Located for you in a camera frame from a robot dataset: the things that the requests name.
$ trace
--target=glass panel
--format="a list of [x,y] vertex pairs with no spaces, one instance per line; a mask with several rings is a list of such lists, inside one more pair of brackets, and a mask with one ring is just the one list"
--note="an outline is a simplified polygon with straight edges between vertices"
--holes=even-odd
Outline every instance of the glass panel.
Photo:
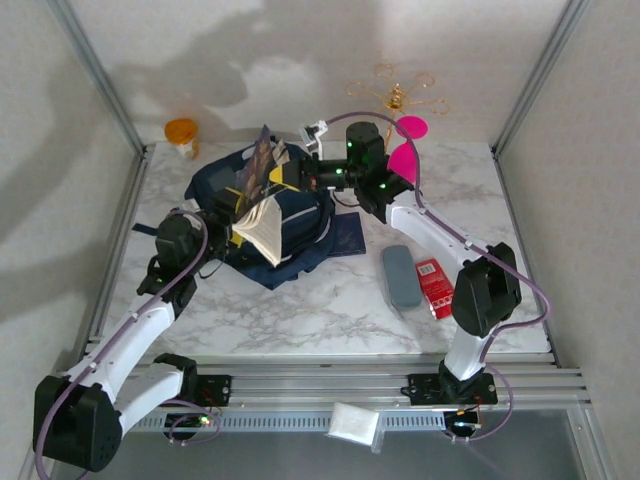
[[[501,413],[485,415],[489,421]],[[78,470],[61,466],[57,480]],[[95,479],[232,478],[234,480],[581,480],[584,478],[564,411],[515,412],[495,436],[451,445],[440,432],[388,433],[382,453],[308,434],[227,434],[212,443],[169,446],[161,434],[131,434]]]

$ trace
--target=orange cap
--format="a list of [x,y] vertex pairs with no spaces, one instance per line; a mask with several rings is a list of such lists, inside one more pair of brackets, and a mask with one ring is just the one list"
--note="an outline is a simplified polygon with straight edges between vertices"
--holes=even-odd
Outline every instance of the orange cap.
[[164,135],[174,145],[185,145],[196,138],[198,124],[190,118],[171,120],[164,127]]

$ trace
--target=gold wire decoration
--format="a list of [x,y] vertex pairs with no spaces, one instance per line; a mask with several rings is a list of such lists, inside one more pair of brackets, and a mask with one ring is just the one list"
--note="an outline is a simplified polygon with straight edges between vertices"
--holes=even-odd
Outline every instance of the gold wire decoration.
[[[413,78],[413,85],[407,90],[404,90],[399,83],[393,81],[393,77],[396,74],[396,68],[390,63],[378,63],[373,68],[373,73],[378,78],[386,80],[389,86],[389,91],[386,93],[379,93],[375,90],[371,90],[363,82],[350,82],[345,87],[345,93],[350,97],[359,97],[361,95],[373,95],[382,102],[382,107],[390,110],[390,117],[394,120],[398,117],[398,114],[406,115],[405,109],[407,107],[413,107],[415,105],[425,105],[429,107],[431,113],[435,115],[446,115],[451,110],[449,103],[446,100],[438,98],[436,100],[420,100],[412,101],[409,94],[416,88],[428,88],[432,87],[436,83],[436,77],[429,72],[418,73]],[[393,133],[393,127],[389,125],[387,128],[387,134],[384,140],[384,149],[387,151],[389,146],[389,140],[391,140],[391,134]]]

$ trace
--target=cable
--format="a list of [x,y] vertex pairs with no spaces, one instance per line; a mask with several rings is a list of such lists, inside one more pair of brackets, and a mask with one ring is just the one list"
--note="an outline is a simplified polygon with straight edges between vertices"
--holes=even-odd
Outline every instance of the cable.
[[213,409],[217,408],[218,412],[220,412],[219,415],[220,416],[223,415],[222,409],[218,405],[216,405],[216,402],[214,402],[213,399],[211,398],[211,395],[212,395],[211,390],[209,390],[207,387],[204,387],[203,389],[200,390],[200,394],[204,397],[204,399],[207,402],[209,402],[209,405],[210,405],[209,412],[213,412]]
[[[69,398],[71,392],[89,375],[89,373],[95,371],[102,359],[111,351],[114,345],[123,337],[123,335],[131,328],[133,324],[135,324],[142,315],[144,315],[149,309],[159,300],[162,299],[162,296],[167,293],[171,288],[173,288],[180,280],[186,277],[189,272],[198,264],[204,252],[207,249],[207,244],[209,241],[209,232],[207,231],[207,225],[204,220],[200,218],[198,215],[187,212],[184,210],[173,210],[169,213],[170,215],[187,215],[196,219],[202,225],[202,229],[204,231],[204,235],[202,238],[202,245],[200,246],[200,250],[198,251],[195,258],[185,267],[185,269],[180,272],[173,280],[167,283],[164,287],[158,291],[151,299],[144,303],[135,313],[133,313],[126,321],[122,324],[120,329],[109,339],[109,341],[104,345],[104,347],[98,352],[93,362],[87,366],[78,376],[69,384],[69,386],[60,394],[60,396],[53,402],[53,405],[47,412],[47,415],[42,422],[42,426],[40,427],[40,433],[38,434],[38,440],[36,441],[36,471],[38,472],[38,476],[40,480],[50,480],[47,472],[45,471],[44,461],[43,461],[43,452],[44,452],[44,443],[47,438],[47,433],[49,433],[49,429],[51,428],[51,424],[53,423],[53,419],[62,407],[62,404]],[[78,480],[86,478],[88,474],[84,472]]]
[[333,198],[333,200],[335,202],[338,202],[340,205],[342,205],[343,207],[347,207],[347,208],[355,208],[355,207],[359,207],[360,204],[356,203],[356,204],[350,204],[350,203],[344,203],[342,200],[340,200],[337,196],[335,191],[331,191],[331,198]]
[[482,405],[482,399],[480,397],[478,397],[478,424],[482,425],[482,413],[480,412],[480,406]]
[[489,260],[490,262],[494,263],[495,265],[498,265],[505,272],[507,272],[508,274],[516,277],[522,283],[527,285],[542,300],[542,303],[544,304],[544,309],[542,311],[542,314],[539,317],[537,317],[537,318],[535,318],[533,320],[528,320],[526,322],[518,322],[518,323],[510,323],[510,324],[506,324],[506,325],[501,325],[500,327],[494,329],[494,331],[489,334],[489,339],[487,340],[487,343],[485,344],[484,348],[482,349],[482,352],[480,354],[480,363],[484,363],[484,360],[485,360],[485,358],[487,356],[487,352],[489,351],[489,348],[493,344],[493,342],[496,339],[496,337],[498,336],[498,334],[500,334],[501,332],[504,332],[505,330],[509,330],[511,328],[531,327],[531,326],[534,326],[534,325],[538,325],[538,324],[544,322],[545,320],[547,320],[551,316],[551,314],[553,312],[553,306],[552,306],[551,300],[549,299],[547,294],[544,293],[544,291],[542,291],[542,289],[540,287],[538,287],[538,285],[536,285],[532,280],[530,280],[526,276],[524,276],[521,273],[519,273],[515,268],[511,267],[510,265],[507,265],[505,262],[503,262],[499,258],[496,258],[495,256],[493,256],[491,253],[487,252],[483,248],[480,248],[477,245],[474,245],[473,243],[471,243],[466,237],[464,237],[463,235],[460,235],[453,228],[451,228],[449,225],[447,225],[442,220],[440,220],[438,218],[438,216],[433,214],[427,208],[427,206],[424,204],[424,202],[422,201],[422,194],[420,193],[420,181],[421,181],[421,178],[420,178],[420,153],[418,152],[418,148],[416,147],[415,142],[413,141],[413,139],[409,135],[409,132],[401,124],[399,124],[398,122],[396,122],[392,118],[387,117],[386,115],[383,115],[383,114],[377,113],[377,112],[351,112],[351,113],[344,113],[342,115],[338,115],[336,117],[333,117],[333,118],[327,120],[326,123],[327,123],[327,126],[329,126],[332,123],[338,122],[338,121],[343,120],[345,118],[359,117],[359,116],[370,116],[370,117],[380,118],[382,120],[385,120],[385,121],[389,122],[391,125],[393,125],[398,130],[400,130],[400,133],[402,133],[403,136],[407,139],[407,142],[409,142],[409,145],[411,146],[411,150],[413,151],[413,154],[416,157],[415,196],[416,196],[416,203],[418,204],[418,207],[420,207],[421,213],[423,215],[426,215],[427,217],[429,217],[429,219],[431,219],[436,225],[438,225],[440,228],[442,228],[445,232],[447,232],[449,235],[451,235],[457,241],[459,241],[460,243],[465,245],[467,248],[471,249],[472,251],[474,251],[475,253],[477,253],[479,255],[482,255],[487,260]]
[[175,422],[173,422],[171,424],[171,428],[169,429],[169,443],[173,444],[174,442],[174,438],[173,438],[173,432],[175,431],[176,428],[178,428],[178,425],[182,422],[184,422],[185,420],[187,420],[188,418],[193,417],[194,415],[202,415],[204,414],[207,418],[212,418],[214,423],[216,424],[216,431],[213,433],[213,435],[210,435],[206,438],[200,439],[200,440],[192,440],[192,441],[188,441],[188,440],[181,440],[180,441],[180,445],[183,447],[186,447],[188,445],[198,445],[201,443],[206,443],[206,442],[210,442],[211,440],[213,440],[214,438],[216,438],[218,435],[220,435],[220,431],[222,429],[222,424],[220,422],[220,417],[218,415],[212,415],[211,412],[209,410],[207,410],[204,407],[201,407],[200,405],[197,405],[195,403],[191,403],[191,402],[187,402],[186,400],[179,400],[177,398],[171,399],[171,400],[167,400],[166,402],[162,403],[161,406],[163,407],[168,407],[170,405],[182,405],[184,407],[189,407],[189,408],[193,408],[195,410],[199,410],[201,413],[187,413],[183,416],[181,416],[180,418],[178,418]]
[[222,260],[220,260],[220,263],[218,264],[218,266],[216,268],[213,269],[213,272],[211,272],[209,275],[205,275],[202,276],[202,274],[200,272],[198,272],[198,276],[200,277],[201,280],[206,280],[207,278],[211,278],[213,277],[213,275],[220,270],[220,267],[222,266],[222,264],[224,263],[224,261],[227,259],[227,247],[225,246],[224,248],[224,253],[222,254]]
[[482,440],[484,438],[487,438],[487,437],[493,435],[494,433],[496,433],[502,427],[504,427],[507,424],[507,422],[509,421],[509,419],[511,418],[511,415],[513,414],[513,402],[514,402],[513,388],[511,388],[511,385],[509,385],[509,382],[507,381],[507,378],[502,373],[500,373],[498,370],[493,368],[491,365],[487,365],[486,369],[489,370],[491,373],[493,373],[496,377],[498,377],[500,379],[500,381],[504,384],[504,388],[507,390],[507,395],[509,396],[509,407],[507,409],[507,414],[504,416],[504,418],[502,420],[500,420],[500,423],[498,423],[498,425],[496,425],[494,428],[492,428],[488,432],[485,432],[482,435],[479,435],[477,437],[461,438],[461,437],[456,436],[450,430],[445,430],[444,433],[454,441],[456,439],[460,438],[464,442],[476,442],[478,440]]

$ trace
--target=pink circular object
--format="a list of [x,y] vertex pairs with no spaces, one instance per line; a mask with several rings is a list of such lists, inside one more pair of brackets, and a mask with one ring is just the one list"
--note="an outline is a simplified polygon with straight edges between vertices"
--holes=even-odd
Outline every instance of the pink circular object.
[[387,169],[411,183],[416,183],[416,156],[411,145],[403,143],[396,148],[389,157]]
[[[414,140],[424,137],[429,131],[429,125],[420,117],[414,117],[412,115],[404,116],[398,119],[398,123],[409,132],[409,136]],[[397,128],[396,132],[398,132],[398,135],[401,137],[404,137],[404,134]]]

